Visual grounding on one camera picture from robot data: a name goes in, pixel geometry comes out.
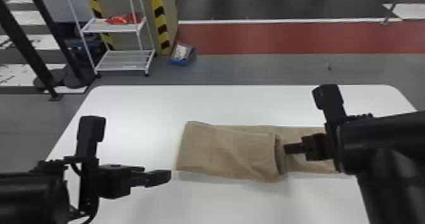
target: white table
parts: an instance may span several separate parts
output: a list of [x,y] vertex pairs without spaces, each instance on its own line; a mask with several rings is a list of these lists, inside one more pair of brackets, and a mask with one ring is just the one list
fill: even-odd
[[[75,152],[78,120],[107,118],[98,146],[101,164],[122,163],[148,170],[173,167],[188,120],[222,125],[320,127],[315,86],[104,86],[87,96],[48,159]],[[375,116],[415,111],[394,87],[340,86],[348,114]],[[77,177],[68,171],[71,201]],[[102,200],[93,223],[367,223],[354,178],[289,175],[277,184],[173,172],[171,182],[133,188],[115,201]]]

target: white shelf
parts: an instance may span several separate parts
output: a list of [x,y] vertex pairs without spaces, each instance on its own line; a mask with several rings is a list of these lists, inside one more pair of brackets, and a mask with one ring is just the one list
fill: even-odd
[[92,18],[81,29],[83,33],[99,32],[139,32],[146,23],[146,17],[138,24],[113,25],[106,22],[104,18]]
[[96,66],[98,71],[148,70],[155,50],[107,51]]

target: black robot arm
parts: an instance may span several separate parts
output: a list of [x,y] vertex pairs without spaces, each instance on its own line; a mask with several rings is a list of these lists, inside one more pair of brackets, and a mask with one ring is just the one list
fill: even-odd
[[313,96],[326,134],[288,144],[286,153],[333,159],[336,170],[355,175],[370,224],[425,223],[425,112],[347,116],[337,85],[321,85]]
[[[97,214],[100,198],[116,199],[129,195],[132,187],[153,187],[171,179],[169,170],[145,172],[144,167],[137,166],[99,166],[97,143],[103,140],[105,125],[105,118],[83,116],[74,156],[39,161],[24,173],[1,174],[0,223],[65,224],[88,217],[82,222],[88,224]],[[64,180],[68,165],[80,177],[78,208],[70,205]]]

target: folded cloth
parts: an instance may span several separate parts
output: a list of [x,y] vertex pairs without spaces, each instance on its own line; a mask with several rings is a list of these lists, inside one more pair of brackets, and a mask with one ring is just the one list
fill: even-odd
[[241,132],[190,121],[183,132],[176,169],[271,182],[279,177],[274,143],[272,133]]
[[331,161],[307,162],[304,154],[286,155],[283,144],[321,128],[214,126],[189,121],[176,169],[225,178],[274,182],[287,171],[336,173]]

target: cable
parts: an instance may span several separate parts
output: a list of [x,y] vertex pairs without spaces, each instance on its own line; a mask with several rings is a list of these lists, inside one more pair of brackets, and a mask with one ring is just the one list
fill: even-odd
[[71,168],[79,177],[83,175],[83,173],[81,172],[80,169],[78,169],[76,164],[71,164]]

